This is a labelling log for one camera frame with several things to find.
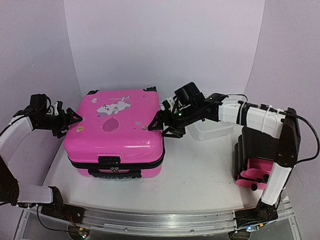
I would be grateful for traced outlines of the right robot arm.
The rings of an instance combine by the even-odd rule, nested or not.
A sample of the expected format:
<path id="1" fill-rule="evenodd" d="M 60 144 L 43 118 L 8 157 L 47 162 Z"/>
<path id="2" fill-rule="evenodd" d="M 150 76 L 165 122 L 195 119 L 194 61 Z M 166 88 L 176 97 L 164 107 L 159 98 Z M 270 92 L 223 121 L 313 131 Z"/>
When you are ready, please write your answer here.
<path id="1" fill-rule="evenodd" d="M 211 120 L 237 124 L 278 140 L 272 170 L 257 206 L 236 212 L 236 218 L 241 220 L 270 220 L 277 212 L 277 199 L 298 162 L 300 144 L 296 116 L 269 105 L 232 100 L 226 94 L 213 93 L 204 97 L 194 82 L 174 93 L 172 99 L 163 102 L 164 109 L 155 114 L 147 127 L 149 131 L 162 130 L 163 137 L 182 138 L 186 126 Z"/>

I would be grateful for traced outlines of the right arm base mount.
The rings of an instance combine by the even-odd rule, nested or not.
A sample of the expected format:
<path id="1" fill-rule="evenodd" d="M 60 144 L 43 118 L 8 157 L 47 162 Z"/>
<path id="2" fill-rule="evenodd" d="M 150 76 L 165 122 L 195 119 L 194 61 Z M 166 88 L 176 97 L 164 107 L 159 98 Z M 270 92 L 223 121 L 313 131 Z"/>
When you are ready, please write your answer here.
<path id="1" fill-rule="evenodd" d="M 278 212 L 276 210 L 256 210 L 255 208 L 237 210 L 234 217 L 237 229 L 243 229 L 259 224 L 267 224 L 268 222 L 277 219 Z"/>

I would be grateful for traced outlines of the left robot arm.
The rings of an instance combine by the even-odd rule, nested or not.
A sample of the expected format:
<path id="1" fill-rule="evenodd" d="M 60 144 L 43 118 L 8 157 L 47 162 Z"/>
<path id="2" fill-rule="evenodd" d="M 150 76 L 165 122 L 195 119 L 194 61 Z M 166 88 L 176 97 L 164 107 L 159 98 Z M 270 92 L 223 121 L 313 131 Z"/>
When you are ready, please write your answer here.
<path id="1" fill-rule="evenodd" d="M 18 110 L 0 132 L 0 203 L 30 208 L 34 205 L 47 205 L 48 211 L 57 219 L 67 214 L 60 190 L 53 186 L 40 186 L 23 183 L 10 170 L 10 160 L 20 145 L 35 130 L 51 131 L 61 139 L 71 126 L 83 118 L 72 108 L 63 109 L 63 102 L 52 104 L 44 93 L 30 96 L 29 104 Z"/>

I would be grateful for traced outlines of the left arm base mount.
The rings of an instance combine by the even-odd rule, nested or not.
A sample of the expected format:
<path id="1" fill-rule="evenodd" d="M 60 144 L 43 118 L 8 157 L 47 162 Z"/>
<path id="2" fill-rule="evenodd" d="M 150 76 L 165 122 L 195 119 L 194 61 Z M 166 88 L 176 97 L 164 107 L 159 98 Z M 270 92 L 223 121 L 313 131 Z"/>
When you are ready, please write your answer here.
<path id="1" fill-rule="evenodd" d="M 58 220 L 81 224 L 84 219 L 85 209 L 80 206 L 65 204 L 63 202 L 45 203 L 41 207 L 41 214 Z"/>

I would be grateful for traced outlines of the pink hard-shell suitcase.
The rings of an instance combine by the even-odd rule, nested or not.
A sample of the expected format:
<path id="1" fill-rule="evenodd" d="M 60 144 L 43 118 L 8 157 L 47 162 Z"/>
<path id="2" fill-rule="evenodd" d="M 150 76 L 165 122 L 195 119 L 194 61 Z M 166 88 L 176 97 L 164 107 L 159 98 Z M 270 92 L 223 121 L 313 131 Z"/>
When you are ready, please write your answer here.
<path id="1" fill-rule="evenodd" d="M 161 130 L 148 126 L 160 110 L 155 87 L 112 91 L 91 90 L 70 126 L 64 149 L 71 165 L 85 177 L 152 178 L 165 157 Z"/>

